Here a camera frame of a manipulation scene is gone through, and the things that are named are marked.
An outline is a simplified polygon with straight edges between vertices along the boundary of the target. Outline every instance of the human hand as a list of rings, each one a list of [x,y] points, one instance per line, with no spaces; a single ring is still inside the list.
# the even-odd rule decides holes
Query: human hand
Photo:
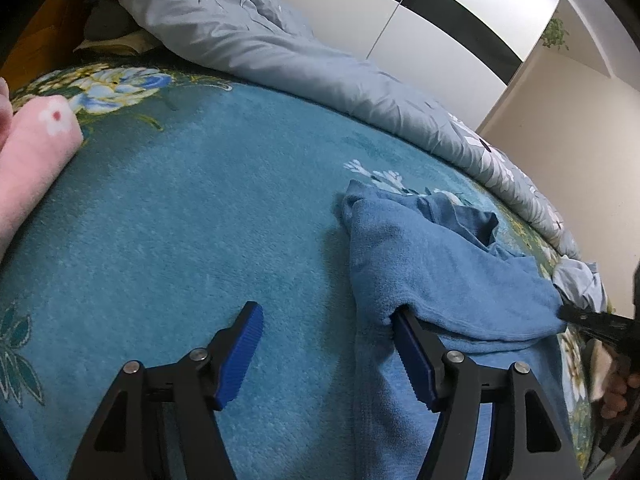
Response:
[[[626,410],[626,399],[624,395],[629,388],[640,387],[640,374],[626,376],[620,370],[615,371],[609,377],[607,390],[604,394],[604,404],[600,410],[602,418],[610,420],[616,418],[621,412]]]

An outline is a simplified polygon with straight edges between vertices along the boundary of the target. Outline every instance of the ribbed blue pad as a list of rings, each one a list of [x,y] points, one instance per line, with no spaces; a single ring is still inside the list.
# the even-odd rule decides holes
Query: ribbed blue pad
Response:
[[[433,368],[422,353],[412,330],[402,316],[394,316],[394,343],[415,396],[429,409],[437,398]]]
[[[220,387],[216,396],[220,409],[238,396],[246,371],[254,357],[258,341],[262,337],[264,314],[260,305],[255,305],[242,333],[238,336],[229,357],[220,367]]]

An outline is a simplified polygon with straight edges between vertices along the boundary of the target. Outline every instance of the blue flower print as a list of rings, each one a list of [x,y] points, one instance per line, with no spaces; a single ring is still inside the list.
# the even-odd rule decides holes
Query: blue flower print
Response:
[[[73,81],[83,92],[69,99],[78,113],[106,114],[138,104],[172,82],[172,77],[155,68],[109,68]]]

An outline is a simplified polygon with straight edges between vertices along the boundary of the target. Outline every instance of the folded blue cloth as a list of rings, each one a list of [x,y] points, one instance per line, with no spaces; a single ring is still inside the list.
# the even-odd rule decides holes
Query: folded blue cloth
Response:
[[[442,193],[401,196],[352,180],[342,218],[357,305],[356,478],[415,480],[437,422],[394,351],[389,316],[402,304],[433,324],[447,349],[478,364],[530,364],[569,434],[560,295],[532,256],[496,243],[495,214],[453,205]],[[468,480],[482,478],[490,419],[485,405]]]

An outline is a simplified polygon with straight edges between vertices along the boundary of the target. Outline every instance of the wrinkled fabric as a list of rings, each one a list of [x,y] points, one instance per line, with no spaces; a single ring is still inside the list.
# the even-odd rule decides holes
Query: wrinkled fabric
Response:
[[[567,303],[592,312],[607,311],[607,293],[595,262],[563,256],[554,267],[552,281]]]
[[[356,478],[415,480],[438,415],[418,402],[394,351],[390,315],[408,305],[447,349],[481,365],[531,365],[569,435],[556,334],[561,298],[532,256],[495,241],[494,213],[443,193],[400,196],[352,180],[342,204],[356,300]],[[483,406],[467,476],[484,471],[491,409]]]
[[[349,114],[455,164],[578,256],[558,212],[503,153],[431,96],[325,46],[282,0],[118,0],[177,55]]]

